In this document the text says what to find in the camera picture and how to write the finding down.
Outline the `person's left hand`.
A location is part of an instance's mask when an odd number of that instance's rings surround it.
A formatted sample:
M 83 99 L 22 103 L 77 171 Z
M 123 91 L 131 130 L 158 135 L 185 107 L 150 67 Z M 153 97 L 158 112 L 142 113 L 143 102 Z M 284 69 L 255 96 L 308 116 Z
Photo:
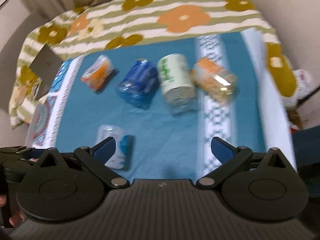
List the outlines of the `person's left hand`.
M 1 195 L 1 225 L 5 228 L 18 227 L 24 221 L 20 210 L 11 211 L 10 204 L 7 203 L 7 196 Z

